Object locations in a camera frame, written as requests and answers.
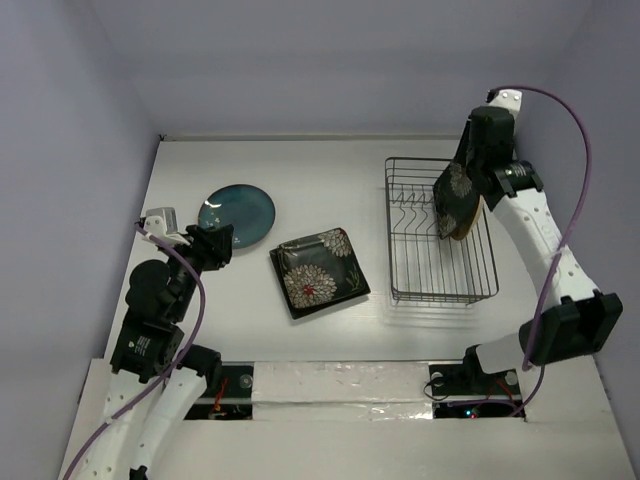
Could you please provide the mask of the round teal blue plate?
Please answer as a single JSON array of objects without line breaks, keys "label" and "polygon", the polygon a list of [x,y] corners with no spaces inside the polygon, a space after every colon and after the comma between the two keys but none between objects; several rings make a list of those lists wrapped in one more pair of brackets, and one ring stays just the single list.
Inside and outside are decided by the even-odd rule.
[{"label": "round teal blue plate", "polygon": [[201,205],[197,220],[203,229],[232,225],[233,247],[243,249],[261,242],[272,229],[276,208],[262,189],[248,184],[225,186]]}]

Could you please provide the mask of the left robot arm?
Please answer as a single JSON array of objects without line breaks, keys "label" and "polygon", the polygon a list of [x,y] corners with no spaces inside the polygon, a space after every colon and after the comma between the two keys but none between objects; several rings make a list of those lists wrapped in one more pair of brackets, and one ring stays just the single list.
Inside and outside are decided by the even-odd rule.
[{"label": "left robot arm", "polygon": [[146,260],[130,274],[100,424],[65,479],[154,478],[185,415],[221,383],[220,353],[195,339],[206,307],[201,276],[230,262],[233,227],[180,233],[157,214],[135,228],[167,259]]}]

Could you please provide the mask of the round tan bird plate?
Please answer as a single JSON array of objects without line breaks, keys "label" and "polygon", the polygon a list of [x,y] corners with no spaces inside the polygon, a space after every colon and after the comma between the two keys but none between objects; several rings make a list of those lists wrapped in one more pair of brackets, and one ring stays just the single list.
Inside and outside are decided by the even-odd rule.
[{"label": "round tan bird plate", "polygon": [[464,220],[459,222],[457,228],[451,234],[451,237],[454,240],[461,241],[471,232],[478,222],[479,216],[483,210],[483,204],[484,200],[479,196],[471,213]]}]

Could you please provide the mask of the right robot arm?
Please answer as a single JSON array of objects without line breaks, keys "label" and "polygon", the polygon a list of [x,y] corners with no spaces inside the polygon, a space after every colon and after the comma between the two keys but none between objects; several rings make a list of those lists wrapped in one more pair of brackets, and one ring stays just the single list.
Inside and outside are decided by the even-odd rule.
[{"label": "right robot arm", "polygon": [[500,340],[467,349],[462,384],[482,392],[497,373],[590,356],[603,348],[623,312],[585,273],[549,209],[532,165],[513,157],[515,119],[498,106],[474,109],[465,127],[466,173],[514,243],[536,290],[531,320]]}]

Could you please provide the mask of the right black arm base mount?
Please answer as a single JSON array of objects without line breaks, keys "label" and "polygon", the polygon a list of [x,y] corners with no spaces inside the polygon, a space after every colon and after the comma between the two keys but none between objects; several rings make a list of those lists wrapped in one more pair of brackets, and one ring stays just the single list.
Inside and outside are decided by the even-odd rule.
[{"label": "right black arm base mount", "polygon": [[455,363],[430,364],[423,393],[435,419],[506,418],[524,400],[515,370],[471,375]]}]

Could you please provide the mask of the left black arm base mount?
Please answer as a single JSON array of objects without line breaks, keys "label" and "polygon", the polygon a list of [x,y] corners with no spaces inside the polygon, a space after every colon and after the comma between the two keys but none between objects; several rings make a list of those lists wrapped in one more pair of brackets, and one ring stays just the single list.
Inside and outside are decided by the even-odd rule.
[{"label": "left black arm base mount", "polygon": [[251,420],[253,384],[253,363],[224,363],[219,385],[195,401],[185,420]]}]

